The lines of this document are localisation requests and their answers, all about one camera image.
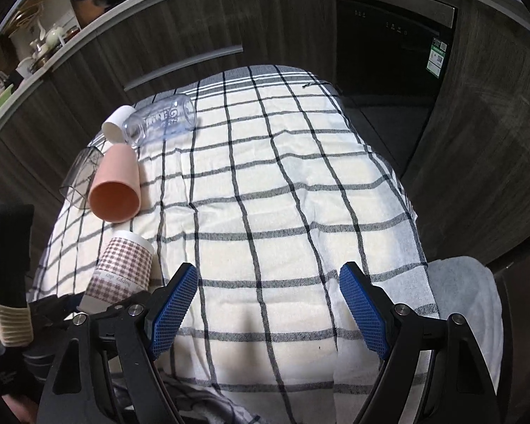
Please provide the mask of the checkered paper cup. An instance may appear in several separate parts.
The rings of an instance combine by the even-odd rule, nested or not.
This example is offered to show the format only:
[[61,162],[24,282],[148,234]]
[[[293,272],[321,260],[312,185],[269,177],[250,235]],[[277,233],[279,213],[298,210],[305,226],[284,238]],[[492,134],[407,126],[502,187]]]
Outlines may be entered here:
[[117,232],[99,258],[77,306],[97,314],[149,287],[155,250],[151,243],[129,231]]

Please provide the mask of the smoky square transparent cup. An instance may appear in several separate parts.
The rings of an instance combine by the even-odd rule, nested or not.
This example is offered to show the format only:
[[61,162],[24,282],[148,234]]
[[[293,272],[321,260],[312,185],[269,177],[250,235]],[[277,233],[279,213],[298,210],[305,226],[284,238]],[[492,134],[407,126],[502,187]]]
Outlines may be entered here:
[[61,195],[72,207],[89,208],[90,188],[102,159],[103,153],[97,147],[85,147],[76,156],[60,186]]

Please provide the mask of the pink plastic cup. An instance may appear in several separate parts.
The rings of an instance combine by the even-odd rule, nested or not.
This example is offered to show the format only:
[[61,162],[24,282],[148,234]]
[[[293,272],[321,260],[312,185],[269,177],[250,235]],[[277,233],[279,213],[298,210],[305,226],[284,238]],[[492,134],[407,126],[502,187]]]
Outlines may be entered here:
[[95,173],[88,196],[98,218],[122,223],[140,210],[140,168],[137,155],[126,143],[112,145]]

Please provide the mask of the white cup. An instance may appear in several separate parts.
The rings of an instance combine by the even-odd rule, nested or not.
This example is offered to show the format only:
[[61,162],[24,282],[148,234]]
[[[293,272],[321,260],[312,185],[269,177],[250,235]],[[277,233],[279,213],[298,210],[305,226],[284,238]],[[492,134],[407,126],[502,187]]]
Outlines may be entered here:
[[109,143],[124,143],[123,124],[136,111],[133,106],[124,104],[118,107],[102,124],[101,130]]

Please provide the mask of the grey striped towel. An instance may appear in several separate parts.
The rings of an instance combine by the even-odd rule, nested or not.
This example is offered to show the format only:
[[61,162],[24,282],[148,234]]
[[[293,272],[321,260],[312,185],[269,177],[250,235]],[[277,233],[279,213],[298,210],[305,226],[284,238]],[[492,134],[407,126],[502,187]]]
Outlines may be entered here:
[[267,423],[213,388],[193,386],[159,370],[164,388],[181,418],[201,423]]

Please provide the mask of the white black plaid cloth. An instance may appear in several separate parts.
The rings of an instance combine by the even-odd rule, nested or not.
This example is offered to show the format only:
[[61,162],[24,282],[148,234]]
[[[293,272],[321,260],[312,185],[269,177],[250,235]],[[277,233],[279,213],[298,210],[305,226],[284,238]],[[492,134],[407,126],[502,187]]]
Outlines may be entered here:
[[198,291],[159,370],[267,423],[350,423],[379,370],[339,288],[358,264],[435,317],[416,213],[390,165],[312,74],[251,66],[184,88],[194,131],[137,151],[153,284]]

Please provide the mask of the clear plastic bottle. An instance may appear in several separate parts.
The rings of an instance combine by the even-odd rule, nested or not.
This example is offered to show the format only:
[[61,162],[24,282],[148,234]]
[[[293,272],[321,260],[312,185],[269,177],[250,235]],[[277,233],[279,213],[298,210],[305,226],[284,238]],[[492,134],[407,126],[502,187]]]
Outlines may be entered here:
[[183,135],[196,127],[197,112],[187,95],[172,95],[136,110],[122,125],[124,142],[131,147]]

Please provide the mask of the white teapot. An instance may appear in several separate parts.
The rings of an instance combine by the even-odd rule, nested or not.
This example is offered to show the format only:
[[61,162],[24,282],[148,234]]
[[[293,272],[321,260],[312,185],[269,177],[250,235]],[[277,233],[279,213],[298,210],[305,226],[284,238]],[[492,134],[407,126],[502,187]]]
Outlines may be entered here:
[[48,30],[45,36],[47,48],[51,50],[58,45],[63,45],[65,33],[66,30],[62,26],[53,26]]

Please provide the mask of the wooden cutting board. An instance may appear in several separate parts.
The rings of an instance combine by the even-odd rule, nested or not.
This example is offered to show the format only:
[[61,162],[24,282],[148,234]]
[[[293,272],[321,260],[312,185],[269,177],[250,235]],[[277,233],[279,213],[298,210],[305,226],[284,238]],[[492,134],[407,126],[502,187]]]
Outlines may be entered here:
[[70,0],[70,4],[81,29],[87,27],[105,12],[104,8],[98,7],[94,4],[94,0]]

